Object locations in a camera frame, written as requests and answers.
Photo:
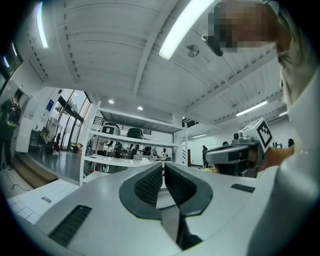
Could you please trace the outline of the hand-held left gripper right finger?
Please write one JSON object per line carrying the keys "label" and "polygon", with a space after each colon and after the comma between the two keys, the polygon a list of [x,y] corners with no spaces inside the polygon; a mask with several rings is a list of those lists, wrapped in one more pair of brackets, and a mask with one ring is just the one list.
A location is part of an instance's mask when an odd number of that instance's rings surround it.
{"label": "hand-held left gripper right finger", "polygon": [[165,164],[165,181],[188,192],[189,215],[182,217],[187,250],[248,250],[274,181],[270,167],[259,178],[231,176]]}

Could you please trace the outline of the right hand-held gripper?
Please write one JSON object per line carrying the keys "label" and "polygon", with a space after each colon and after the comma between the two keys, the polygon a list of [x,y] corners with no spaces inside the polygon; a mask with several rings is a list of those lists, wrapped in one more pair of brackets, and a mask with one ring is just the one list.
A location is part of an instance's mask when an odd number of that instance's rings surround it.
{"label": "right hand-held gripper", "polygon": [[234,134],[230,144],[208,149],[202,156],[223,175],[256,178],[273,137],[264,118]]}

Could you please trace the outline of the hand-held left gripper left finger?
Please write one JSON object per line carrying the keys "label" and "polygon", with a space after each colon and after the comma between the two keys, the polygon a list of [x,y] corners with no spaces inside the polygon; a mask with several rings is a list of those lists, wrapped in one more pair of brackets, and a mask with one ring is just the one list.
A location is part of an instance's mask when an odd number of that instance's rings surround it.
{"label": "hand-held left gripper left finger", "polygon": [[152,163],[96,178],[35,224],[50,251],[177,251],[157,209],[163,166]]}

